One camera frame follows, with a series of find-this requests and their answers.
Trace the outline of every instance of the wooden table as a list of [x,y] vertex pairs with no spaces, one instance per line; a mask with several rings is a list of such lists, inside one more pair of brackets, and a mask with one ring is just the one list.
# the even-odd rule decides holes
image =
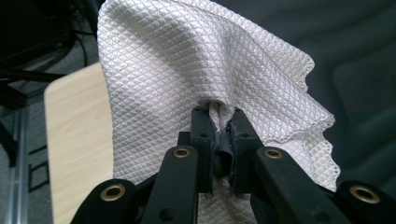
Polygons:
[[70,223],[90,191],[112,177],[112,122],[100,64],[52,82],[45,107],[53,221]]

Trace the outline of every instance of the diamond pattern fabric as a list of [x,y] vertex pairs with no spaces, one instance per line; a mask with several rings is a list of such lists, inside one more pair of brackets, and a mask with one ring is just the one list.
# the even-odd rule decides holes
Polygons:
[[[206,105],[218,131],[242,108],[267,146],[286,149],[318,184],[339,168],[322,132],[333,117],[307,93],[312,59],[209,1],[107,0],[99,56],[113,118],[114,177],[135,184],[158,172],[165,151]],[[200,223],[254,223],[247,195],[215,181],[200,197]]]

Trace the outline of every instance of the dark fabric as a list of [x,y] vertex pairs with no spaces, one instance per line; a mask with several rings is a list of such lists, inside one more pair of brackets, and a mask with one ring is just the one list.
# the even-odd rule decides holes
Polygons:
[[335,115],[325,132],[342,180],[396,199],[396,2],[215,1],[308,53],[308,93]]

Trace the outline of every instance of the white cloth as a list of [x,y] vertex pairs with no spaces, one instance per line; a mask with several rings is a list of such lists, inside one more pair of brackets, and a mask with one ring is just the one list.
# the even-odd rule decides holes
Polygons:
[[[135,184],[155,174],[191,109],[210,104],[221,131],[242,108],[267,146],[286,149],[320,185],[338,166],[322,135],[334,120],[306,93],[312,59],[258,25],[209,1],[107,0],[98,24],[100,62],[113,118],[114,176]],[[201,223],[252,223],[248,195],[223,180],[200,198]]]

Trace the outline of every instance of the black plastic bracket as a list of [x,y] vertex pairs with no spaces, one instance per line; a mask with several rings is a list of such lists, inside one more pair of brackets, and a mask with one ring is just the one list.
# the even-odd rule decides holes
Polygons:
[[233,150],[233,164],[229,175],[231,189],[234,193],[251,192],[251,175],[254,174],[254,158],[256,150],[263,147],[246,114],[236,108],[229,122],[229,135]]
[[134,223],[137,214],[136,186],[128,180],[110,179],[91,191],[71,223]]
[[200,106],[191,111],[191,144],[199,154],[198,191],[212,192],[214,170],[214,134],[212,120],[207,110]]
[[148,199],[141,223],[196,223],[198,153],[193,147],[169,149]]
[[[261,147],[255,167],[278,212],[279,223],[350,223],[288,152]],[[254,204],[255,216],[260,216]]]
[[342,182],[333,201],[353,223],[396,223],[396,202],[369,184]]

